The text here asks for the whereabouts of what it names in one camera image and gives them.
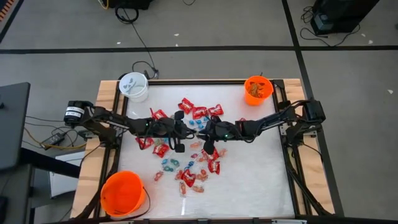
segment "wooden board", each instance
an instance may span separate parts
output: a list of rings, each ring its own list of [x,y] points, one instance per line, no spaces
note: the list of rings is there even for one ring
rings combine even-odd
[[[305,99],[303,88],[300,79],[284,79],[287,99],[290,101],[297,101]],[[96,106],[105,107],[107,110],[112,110],[114,94],[116,92],[117,81],[102,81],[99,86]],[[119,99],[118,113],[121,112],[123,104],[123,96]],[[318,149],[317,140],[309,136],[304,139],[305,144]],[[91,152],[99,142],[97,139],[90,139],[87,142],[86,154]],[[299,147],[302,167],[305,181],[308,189],[312,192],[315,198],[322,204],[322,206],[333,213],[333,204],[329,193],[329,188],[326,181],[325,172],[323,170],[320,156],[315,151],[309,149],[307,146]],[[73,207],[70,217],[75,217],[80,214],[86,207],[88,202],[94,196],[98,189],[98,182],[100,180],[100,172],[103,163],[104,148],[98,148],[95,152],[90,154],[84,161],[80,171],[79,182],[73,201]],[[109,164],[113,161],[113,157],[109,158]],[[301,192],[296,187],[297,197],[300,202],[299,209],[304,213],[304,206],[302,203]]]

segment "wooden table frame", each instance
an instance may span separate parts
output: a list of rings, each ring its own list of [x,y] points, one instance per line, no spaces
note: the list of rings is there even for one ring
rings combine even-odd
[[[150,80],[150,85],[229,85],[242,84],[243,79],[227,79],[227,80]],[[275,92],[278,99],[282,99],[282,90],[285,92],[286,100],[291,102],[305,99],[303,88],[299,79],[283,79],[274,80],[274,83],[279,83],[280,90]],[[102,106],[107,110],[113,110],[121,115],[126,114],[127,99],[119,94],[117,89],[118,81],[102,81],[99,86],[99,92],[96,100],[96,106]],[[322,132],[317,133],[317,138],[310,136],[304,137],[304,143],[318,150],[320,146],[320,155],[307,148],[307,146],[298,147],[298,161],[293,158],[292,149],[287,149],[287,155],[296,170],[305,180],[305,185],[311,191],[313,196],[319,201],[324,209],[330,213],[335,213],[343,216],[343,209],[337,191],[333,170],[331,169],[330,158],[326,148],[325,137]],[[91,152],[99,144],[97,139],[90,139],[87,142],[86,154]],[[81,166],[80,178],[78,187],[73,201],[73,208],[71,217],[77,216],[81,213],[84,207],[88,204],[95,192],[99,189],[99,183],[103,183],[106,174],[109,172],[113,161],[118,163],[118,156],[115,159],[116,150],[105,150],[98,148],[95,152],[90,154]],[[303,193],[296,183],[290,183],[292,193],[292,201],[296,204],[296,215],[316,215],[313,208],[308,205],[308,202],[303,199]],[[94,217],[103,217],[106,214],[100,209],[98,203],[96,210],[91,214]]]

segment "orange bucket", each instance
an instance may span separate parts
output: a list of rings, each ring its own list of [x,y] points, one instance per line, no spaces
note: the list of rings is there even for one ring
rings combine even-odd
[[[261,94],[260,98],[252,96],[250,94],[251,86],[253,83],[259,84],[258,93]],[[274,87],[272,86],[272,83],[265,77],[256,75],[250,77],[244,82],[244,100],[248,105],[257,106],[262,104],[264,100],[271,96],[273,92]]]
[[[131,171],[113,174],[101,189],[101,206],[113,217],[132,213],[144,200],[144,184],[139,176]]]

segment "white bucket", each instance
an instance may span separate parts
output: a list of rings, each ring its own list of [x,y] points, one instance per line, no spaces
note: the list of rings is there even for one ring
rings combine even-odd
[[[139,72],[123,76],[119,82],[120,92],[133,102],[142,102],[148,97],[148,79]]]

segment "white table surface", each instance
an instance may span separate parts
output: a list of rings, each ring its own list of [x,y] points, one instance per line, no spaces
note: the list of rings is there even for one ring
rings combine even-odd
[[[168,116],[179,110],[177,104],[186,97],[195,106],[213,107],[222,105],[222,120],[234,123],[240,118],[260,119],[275,113],[272,97],[261,106],[248,106],[243,100],[241,85],[175,85],[150,86],[149,97],[141,103],[129,101],[127,115],[130,118],[150,117],[150,109],[162,109]],[[185,115],[185,122],[192,113]],[[198,139],[183,140],[185,153],[170,151],[165,157],[180,161],[183,169],[192,159],[189,145]],[[221,172],[210,174],[205,182],[196,180],[205,192],[197,193],[187,188],[187,196],[180,196],[175,172],[165,172],[154,181],[156,172],[162,169],[162,159],[152,153],[153,146],[140,150],[135,136],[125,133],[119,160],[119,170],[137,173],[147,189],[152,202],[149,213],[142,218],[247,218],[247,217],[292,217],[294,216],[287,174],[282,155],[282,146],[277,128],[264,131],[251,143],[243,141],[216,142],[218,150],[226,148],[227,154],[220,158]],[[207,171],[207,163],[196,162],[192,172]],[[131,215],[148,208],[148,199]]]

